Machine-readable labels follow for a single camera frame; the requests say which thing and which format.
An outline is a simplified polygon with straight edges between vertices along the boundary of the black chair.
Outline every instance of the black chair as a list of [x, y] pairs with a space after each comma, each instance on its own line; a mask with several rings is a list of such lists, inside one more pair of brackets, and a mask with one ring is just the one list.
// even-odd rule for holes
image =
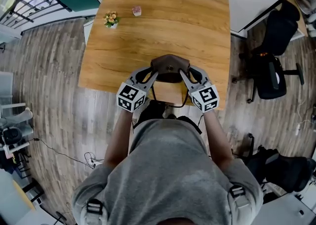
[[251, 51], [251, 57], [245, 53], [239, 55], [240, 59], [246, 62], [246, 75], [233, 78], [232, 82], [236, 84], [244, 79], [254, 80], [252, 98], [247, 100], [248, 103], [254, 101], [257, 90], [262, 99], [284, 96], [286, 94], [284, 75], [298, 75], [301, 85], [304, 84], [300, 64], [296, 63], [296, 70], [283, 70], [279, 59], [275, 57], [285, 52], [297, 31], [299, 19], [297, 8], [284, 0], [280, 11], [270, 12], [262, 44]]
[[256, 154], [250, 152], [247, 157], [241, 159], [259, 184], [266, 179], [267, 182], [274, 183], [289, 193], [302, 191], [316, 169], [316, 162], [311, 158], [285, 157], [276, 149], [265, 149], [263, 146], [258, 148]]

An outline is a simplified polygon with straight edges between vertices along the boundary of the white cabinet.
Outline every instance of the white cabinet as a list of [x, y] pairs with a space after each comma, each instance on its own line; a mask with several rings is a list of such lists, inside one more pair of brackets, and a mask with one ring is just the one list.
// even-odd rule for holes
[[252, 225], [309, 225], [315, 214], [293, 194], [262, 206]]

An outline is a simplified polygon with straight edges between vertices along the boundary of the gray t-shirt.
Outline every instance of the gray t-shirt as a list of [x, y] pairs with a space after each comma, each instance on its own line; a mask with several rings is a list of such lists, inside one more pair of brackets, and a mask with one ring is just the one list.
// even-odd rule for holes
[[[114, 170], [97, 166], [76, 189], [73, 214], [78, 225], [90, 198], [104, 204], [108, 225], [156, 225], [169, 218], [187, 218], [197, 225], [252, 223], [263, 193], [240, 159], [222, 172], [193, 126], [180, 120], [148, 120], [134, 135], [126, 159]], [[243, 207], [230, 194], [234, 184], [245, 189], [246, 212], [240, 212]]]

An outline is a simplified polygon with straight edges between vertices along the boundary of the small cube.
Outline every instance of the small cube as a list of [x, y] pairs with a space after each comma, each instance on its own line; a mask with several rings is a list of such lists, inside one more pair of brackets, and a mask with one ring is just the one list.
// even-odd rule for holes
[[133, 7], [133, 14], [134, 16], [138, 17], [142, 14], [142, 9], [140, 6]]

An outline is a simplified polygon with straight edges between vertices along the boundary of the wooden floor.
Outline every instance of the wooden floor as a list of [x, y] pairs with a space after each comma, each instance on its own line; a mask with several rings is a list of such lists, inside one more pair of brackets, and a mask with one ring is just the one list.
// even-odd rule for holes
[[[85, 49], [84, 19], [60, 22], [27, 31], [22, 39], [6, 45], [0, 53], [0, 71], [14, 73], [14, 101], [26, 102], [34, 113], [35, 137], [50, 147], [84, 161], [85, 152], [102, 159], [118, 117], [115, 94], [79, 88], [80, 64]], [[252, 104], [252, 81], [231, 84], [243, 68], [238, 54], [262, 41], [263, 24], [249, 33], [247, 43], [231, 38], [230, 83], [225, 111], [218, 112], [224, 131], [237, 151], [250, 132], [255, 146], [277, 148], [288, 156], [311, 156], [315, 146], [312, 125], [305, 121], [298, 136], [298, 122], [310, 119], [316, 101], [316, 52], [314, 42], [301, 38], [290, 43], [280, 57], [284, 69], [302, 65], [305, 85], [297, 76], [287, 76], [287, 95], [274, 100], [256, 98]], [[176, 116], [188, 115], [196, 123], [201, 113], [195, 107], [175, 109]], [[203, 119], [200, 123], [205, 136]], [[73, 190], [82, 182], [84, 165], [49, 150], [41, 142], [30, 146], [31, 168], [45, 190], [44, 206], [52, 214], [66, 213], [68, 224], [75, 224], [68, 207]], [[86, 168], [86, 175], [91, 169]]]

